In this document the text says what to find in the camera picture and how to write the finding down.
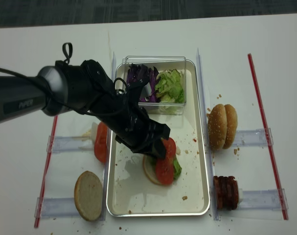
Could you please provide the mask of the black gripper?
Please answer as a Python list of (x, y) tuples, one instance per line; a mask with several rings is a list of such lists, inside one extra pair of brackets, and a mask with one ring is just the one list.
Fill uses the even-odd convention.
[(99, 103), (99, 119), (116, 133), (116, 141), (133, 153), (153, 154), (164, 159), (166, 148), (162, 142), (170, 135), (170, 128), (149, 118), (147, 112), (130, 99), (102, 98)]

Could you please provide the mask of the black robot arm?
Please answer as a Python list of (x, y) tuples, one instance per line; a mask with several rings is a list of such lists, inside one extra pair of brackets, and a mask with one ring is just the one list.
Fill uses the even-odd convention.
[(132, 152), (164, 159), (162, 140), (169, 138), (170, 128), (150, 119), (138, 105), (148, 83), (148, 68), (143, 65), (135, 82), (119, 91), (94, 60), (79, 66), (57, 61), (34, 77), (4, 70), (0, 76), (0, 123), (37, 110), (48, 116), (75, 111), (105, 123), (116, 140)]

